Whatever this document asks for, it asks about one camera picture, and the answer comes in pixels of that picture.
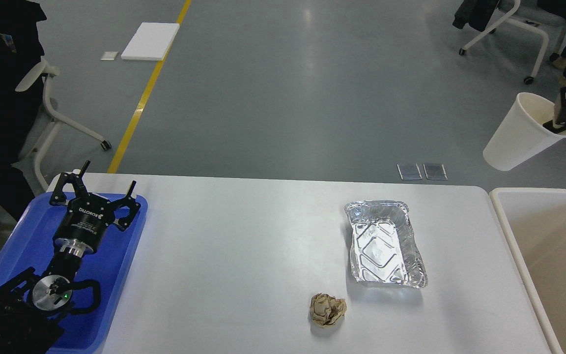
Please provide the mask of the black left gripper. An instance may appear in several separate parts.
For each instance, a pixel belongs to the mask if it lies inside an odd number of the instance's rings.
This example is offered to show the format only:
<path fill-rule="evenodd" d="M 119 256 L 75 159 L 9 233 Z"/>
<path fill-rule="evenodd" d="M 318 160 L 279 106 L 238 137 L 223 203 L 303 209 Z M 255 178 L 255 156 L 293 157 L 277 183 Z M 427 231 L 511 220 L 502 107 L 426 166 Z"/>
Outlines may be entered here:
<path fill-rule="evenodd" d="M 120 231 L 131 226 L 141 204 L 132 196 L 136 181 L 132 181 L 123 198 L 109 200 L 88 192 L 83 175 L 90 165 L 85 161 L 78 173 L 63 172 L 57 179 L 49 204 L 66 206 L 67 211 L 53 237 L 54 253 L 72 255 L 94 255 L 108 229 L 115 225 Z M 68 200 L 63 188 L 69 184 L 74 190 L 74 199 Z M 115 211 L 127 208 L 128 214 L 117 218 Z"/>

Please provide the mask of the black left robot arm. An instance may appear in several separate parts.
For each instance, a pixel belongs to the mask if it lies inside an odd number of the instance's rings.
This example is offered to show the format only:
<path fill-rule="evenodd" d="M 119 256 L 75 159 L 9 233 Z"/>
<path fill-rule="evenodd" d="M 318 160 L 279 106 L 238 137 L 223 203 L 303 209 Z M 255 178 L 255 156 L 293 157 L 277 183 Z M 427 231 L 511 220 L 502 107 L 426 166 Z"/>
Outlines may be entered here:
<path fill-rule="evenodd" d="M 91 354 L 108 335 L 147 201 L 97 194 L 85 168 L 36 197 L 0 251 L 0 354 Z"/>

